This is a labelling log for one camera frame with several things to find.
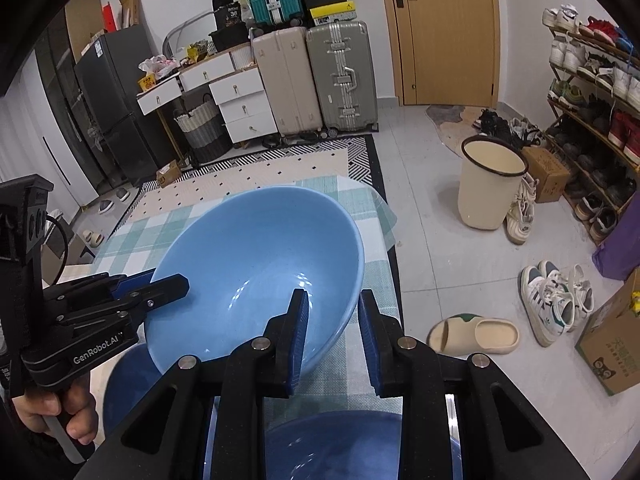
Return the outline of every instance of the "refrigerator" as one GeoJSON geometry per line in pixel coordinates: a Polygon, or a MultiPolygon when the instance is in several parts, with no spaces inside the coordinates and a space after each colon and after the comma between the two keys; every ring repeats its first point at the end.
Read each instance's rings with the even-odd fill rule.
{"type": "Polygon", "coordinates": [[[152,56],[144,28],[132,25],[107,33],[76,64],[82,94],[113,157],[134,185],[178,158],[157,114],[142,114],[136,95],[152,56]]]}

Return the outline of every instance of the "laundry basket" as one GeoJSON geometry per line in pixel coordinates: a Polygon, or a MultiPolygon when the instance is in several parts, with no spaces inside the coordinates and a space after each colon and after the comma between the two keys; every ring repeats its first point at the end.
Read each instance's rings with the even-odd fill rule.
{"type": "Polygon", "coordinates": [[[529,163],[516,149],[487,136],[465,139],[462,153],[465,156],[458,192],[462,221],[477,229],[497,229],[529,163]]]}
{"type": "Polygon", "coordinates": [[[220,109],[211,99],[176,117],[175,121],[184,132],[197,165],[215,160],[228,152],[233,145],[220,109]]]}

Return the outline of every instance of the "purple bag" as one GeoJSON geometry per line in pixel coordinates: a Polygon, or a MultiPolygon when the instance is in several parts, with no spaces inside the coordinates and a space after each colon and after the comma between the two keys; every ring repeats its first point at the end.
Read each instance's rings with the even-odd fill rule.
{"type": "Polygon", "coordinates": [[[640,193],[636,193],[620,222],[591,256],[605,278],[626,280],[640,265],[640,193]]]}

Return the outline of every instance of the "finger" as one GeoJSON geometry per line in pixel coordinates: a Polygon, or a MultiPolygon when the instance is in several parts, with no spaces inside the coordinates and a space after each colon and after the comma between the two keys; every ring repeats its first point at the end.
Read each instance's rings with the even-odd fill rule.
{"type": "Polygon", "coordinates": [[[66,432],[81,444],[88,444],[95,438],[98,432],[98,414],[95,411],[95,401],[71,418],[66,425],[66,432]]]}
{"type": "Polygon", "coordinates": [[[62,410],[56,394],[37,389],[27,390],[23,396],[15,398],[14,406],[22,423],[35,433],[48,429],[41,415],[59,415],[62,410]]]}
{"type": "Polygon", "coordinates": [[[93,396],[89,392],[89,375],[77,378],[63,396],[62,405],[67,413],[75,415],[89,405],[93,396]]]}

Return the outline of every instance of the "black cable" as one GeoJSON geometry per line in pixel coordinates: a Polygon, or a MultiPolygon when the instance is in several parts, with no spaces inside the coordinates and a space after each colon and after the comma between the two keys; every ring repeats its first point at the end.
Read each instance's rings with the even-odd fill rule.
{"type": "Polygon", "coordinates": [[[60,231],[60,234],[62,235],[62,241],[65,243],[65,255],[62,257],[62,265],[60,265],[60,270],[53,280],[53,283],[51,283],[51,285],[55,285],[60,279],[60,276],[62,276],[62,271],[65,270],[66,259],[69,256],[69,240],[66,239],[65,230],[63,229],[62,225],[60,225],[60,222],[58,222],[55,218],[53,218],[53,216],[50,215],[47,215],[47,220],[49,220],[58,228],[58,231],[60,231]]]}

